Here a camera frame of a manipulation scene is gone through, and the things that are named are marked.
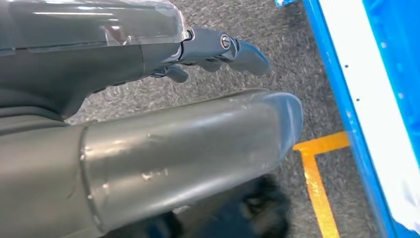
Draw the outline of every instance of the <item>robotic hand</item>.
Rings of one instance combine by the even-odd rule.
[[[263,89],[68,126],[91,93],[177,64],[263,75],[260,50],[165,0],[0,0],[0,237],[95,238],[257,178],[302,129]]]

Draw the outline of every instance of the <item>white surface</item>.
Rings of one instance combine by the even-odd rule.
[[[420,234],[420,170],[362,0],[319,2],[391,214]]]

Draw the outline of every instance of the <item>gray carpet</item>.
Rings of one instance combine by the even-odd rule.
[[[225,30],[259,46],[272,61],[264,77],[239,74],[224,67],[217,73],[188,68],[190,78],[177,84],[169,79],[146,78],[88,98],[68,120],[81,123],[108,120],[138,112],[207,99],[245,87],[264,87],[297,95],[304,106],[301,141],[343,130],[322,60],[300,2],[277,9],[274,0],[175,0],[193,26]],[[348,150],[318,158],[325,189],[343,238],[377,237],[353,158]],[[321,237],[309,201],[302,162],[291,152],[277,169],[279,183],[291,197],[292,238]]]

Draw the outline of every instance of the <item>yellow floor marking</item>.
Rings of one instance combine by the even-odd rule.
[[[340,238],[331,206],[316,164],[315,155],[349,146],[346,132],[320,137],[299,143],[293,150],[299,150],[305,172],[306,185],[315,216],[323,238]]]

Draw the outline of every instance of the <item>transparent plastic cover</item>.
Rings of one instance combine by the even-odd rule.
[[[0,0],[0,54],[179,43],[184,17],[167,0]]]

